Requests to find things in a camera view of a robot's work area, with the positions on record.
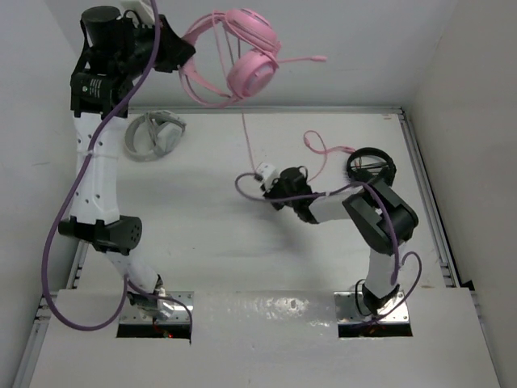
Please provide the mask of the pink headphones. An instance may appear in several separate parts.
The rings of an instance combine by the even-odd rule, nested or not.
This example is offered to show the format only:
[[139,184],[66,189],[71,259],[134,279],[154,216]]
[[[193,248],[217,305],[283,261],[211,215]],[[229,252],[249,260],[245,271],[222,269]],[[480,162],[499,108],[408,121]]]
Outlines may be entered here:
[[205,32],[215,31],[222,25],[226,36],[234,36],[237,44],[251,47],[247,53],[239,53],[232,60],[232,67],[225,72],[224,92],[205,80],[197,71],[195,61],[190,58],[179,69],[179,80],[184,91],[197,103],[208,108],[226,108],[257,95],[274,78],[281,64],[298,61],[325,62],[325,56],[293,57],[280,60],[282,48],[271,24],[257,12],[246,8],[228,11],[214,10],[196,20],[186,31],[183,40],[194,45]]

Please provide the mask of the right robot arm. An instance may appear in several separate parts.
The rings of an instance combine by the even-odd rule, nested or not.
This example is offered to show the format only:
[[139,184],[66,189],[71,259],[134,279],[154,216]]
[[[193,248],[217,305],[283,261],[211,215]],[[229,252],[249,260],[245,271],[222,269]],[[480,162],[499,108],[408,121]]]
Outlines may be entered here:
[[370,247],[368,274],[362,286],[364,305],[375,314],[395,297],[400,259],[396,249],[411,239],[418,216],[392,189],[388,168],[377,174],[360,171],[352,179],[366,183],[371,191],[358,186],[335,195],[318,196],[301,167],[277,171],[271,164],[261,163],[257,180],[263,197],[274,209],[289,207],[303,222],[316,225],[352,220]]

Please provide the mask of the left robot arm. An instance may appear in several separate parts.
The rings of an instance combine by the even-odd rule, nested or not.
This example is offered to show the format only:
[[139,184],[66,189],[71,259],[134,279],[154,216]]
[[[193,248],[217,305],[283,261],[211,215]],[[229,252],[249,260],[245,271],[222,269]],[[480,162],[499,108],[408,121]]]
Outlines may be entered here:
[[70,77],[70,109],[77,135],[77,177],[68,217],[58,232],[89,243],[128,286],[125,297],[153,320],[171,318],[180,307],[166,294],[161,276],[132,251],[142,235],[139,217],[120,213],[118,159],[128,105],[152,70],[171,73],[194,54],[152,2],[151,19],[115,6],[94,6],[80,18],[83,46]]

